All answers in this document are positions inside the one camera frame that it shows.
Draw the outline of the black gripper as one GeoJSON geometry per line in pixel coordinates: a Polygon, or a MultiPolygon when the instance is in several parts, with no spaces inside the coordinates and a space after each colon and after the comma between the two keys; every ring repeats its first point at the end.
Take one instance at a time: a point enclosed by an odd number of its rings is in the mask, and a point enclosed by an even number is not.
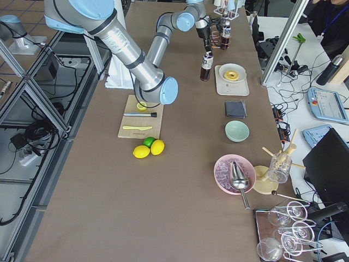
{"type": "Polygon", "coordinates": [[[205,18],[200,18],[197,22],[195,22],[196,31],[198,37],[203,40],[204,48],[207,56],[212,56],[212,46],[213,41],[211,39],[212,30],[211,26],[220,25],[221,18],[216,17],[212,18],[210,16],[206,16],[205,18]]]}

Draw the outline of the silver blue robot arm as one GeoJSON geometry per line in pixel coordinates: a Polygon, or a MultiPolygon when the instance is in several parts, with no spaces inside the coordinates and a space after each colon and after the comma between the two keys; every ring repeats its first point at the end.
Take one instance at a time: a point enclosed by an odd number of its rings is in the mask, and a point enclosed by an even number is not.
{"type": "Polygon", "coordinates": [[[134,75],[134,92],[142,100],[171,104],[178,95],[178,83],[159,69],[162,56],[170,43],[172,32],[196,27],[204,48],[210,52],[210,26],[203,1],[187,1],[184,10],[162,14],[157,21],[151,48],[145,53],[117,19],[114,1],[45,1],[46,24],[63,32],[88,32],[98,37],[134,75]]]}
{"type": "Polygon", "coordinates": [[[35,55],[47,40],[44,36],[30,35],[15,15],[1,16],[1,25],[11,33],[13,43],[8,49],[14,55],[35,55]]]}

